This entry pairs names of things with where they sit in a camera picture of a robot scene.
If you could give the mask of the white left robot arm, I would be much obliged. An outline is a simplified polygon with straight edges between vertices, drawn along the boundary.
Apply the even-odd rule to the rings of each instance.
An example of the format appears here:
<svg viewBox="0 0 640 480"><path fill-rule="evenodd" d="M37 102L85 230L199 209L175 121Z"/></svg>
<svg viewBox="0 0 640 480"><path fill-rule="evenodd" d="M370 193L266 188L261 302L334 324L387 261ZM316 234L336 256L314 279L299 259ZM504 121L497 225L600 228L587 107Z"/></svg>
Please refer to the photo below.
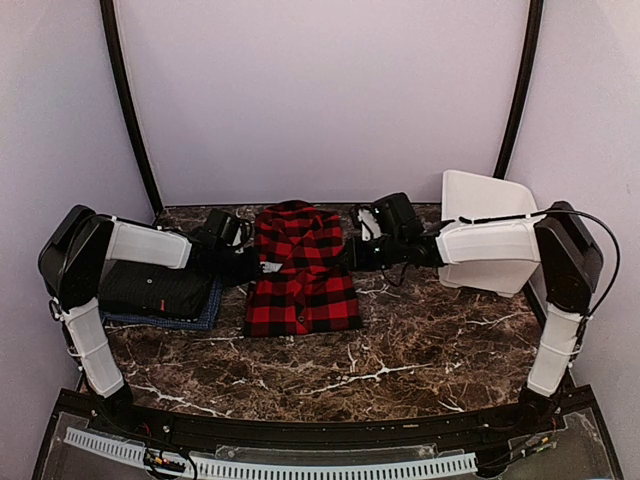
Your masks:
<svg viewBox="0 0 640 480"><path fill-rule="evenodd" d="M226 285L254 278L250 221L213 209L184 233L98 214L76 205L43 247L38 269L70 354L90 389L104 399L101 417L120 436L141 427L103 328L105 319L170 330L213 328Z"/></svg>

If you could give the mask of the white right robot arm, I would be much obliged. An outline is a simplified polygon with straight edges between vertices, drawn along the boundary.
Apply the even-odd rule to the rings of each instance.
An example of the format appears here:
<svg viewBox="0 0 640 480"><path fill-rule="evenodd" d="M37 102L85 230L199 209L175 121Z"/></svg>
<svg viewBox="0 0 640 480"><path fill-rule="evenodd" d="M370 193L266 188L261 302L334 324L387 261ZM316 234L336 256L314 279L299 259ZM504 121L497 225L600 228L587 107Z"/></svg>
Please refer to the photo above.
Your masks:
<svg viewBox="0 0 640 480"><path fill-rule="evenodd" d="M385 270L400 264L445 268L470 262L529 262L543 272L546 320L527 389L551 397L572 358L579 354L603 255L583 221L587 215L567 202L527 214L440 220L424 226L411 206L359 210L362 228L349 238L342 256L352 271Z"/></svg>

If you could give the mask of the red black plaid shirt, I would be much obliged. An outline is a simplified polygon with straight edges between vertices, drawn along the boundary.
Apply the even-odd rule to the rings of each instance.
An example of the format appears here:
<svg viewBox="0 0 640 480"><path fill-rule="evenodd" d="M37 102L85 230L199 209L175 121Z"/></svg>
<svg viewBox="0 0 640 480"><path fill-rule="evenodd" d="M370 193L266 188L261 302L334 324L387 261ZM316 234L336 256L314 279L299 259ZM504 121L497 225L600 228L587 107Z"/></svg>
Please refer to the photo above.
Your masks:
<svg viewBox="0 0 640 480"><path fill-rule="evenodd" d="M243 335L279 337L359 329L356 289L342 260L340 216L300 200L255 218L260 272L249 285Z"/></svg>

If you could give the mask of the blue checked shirt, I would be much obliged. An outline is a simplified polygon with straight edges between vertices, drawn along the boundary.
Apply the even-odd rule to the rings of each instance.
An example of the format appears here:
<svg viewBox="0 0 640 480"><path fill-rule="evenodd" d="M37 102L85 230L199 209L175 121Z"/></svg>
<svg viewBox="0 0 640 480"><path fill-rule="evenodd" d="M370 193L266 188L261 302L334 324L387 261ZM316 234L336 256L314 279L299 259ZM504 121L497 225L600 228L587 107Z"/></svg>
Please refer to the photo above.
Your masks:
<svg viewBox="0 0 640 480"><path fill-rule="evenodd" d="M168 318L154 315L110 313L100 310L101 322L119 322L125 325L146 325L168 330L209 331L216 325L223 293L219 278L213 280L208 297L200 313L190 319Z"/></svg>

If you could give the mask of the black pinstripe shirt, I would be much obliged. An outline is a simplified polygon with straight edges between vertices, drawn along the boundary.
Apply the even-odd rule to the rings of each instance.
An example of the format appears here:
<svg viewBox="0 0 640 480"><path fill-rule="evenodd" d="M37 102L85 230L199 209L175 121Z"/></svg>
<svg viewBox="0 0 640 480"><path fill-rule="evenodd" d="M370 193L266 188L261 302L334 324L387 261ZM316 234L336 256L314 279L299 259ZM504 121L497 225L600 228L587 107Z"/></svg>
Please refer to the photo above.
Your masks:
<svg viewBox="0 0 640 480"><path fill-rule="evenodd" d="M212 283L211 275L190 269L116 261L101 281L98 301L108 313L194 320Z"/></svg>

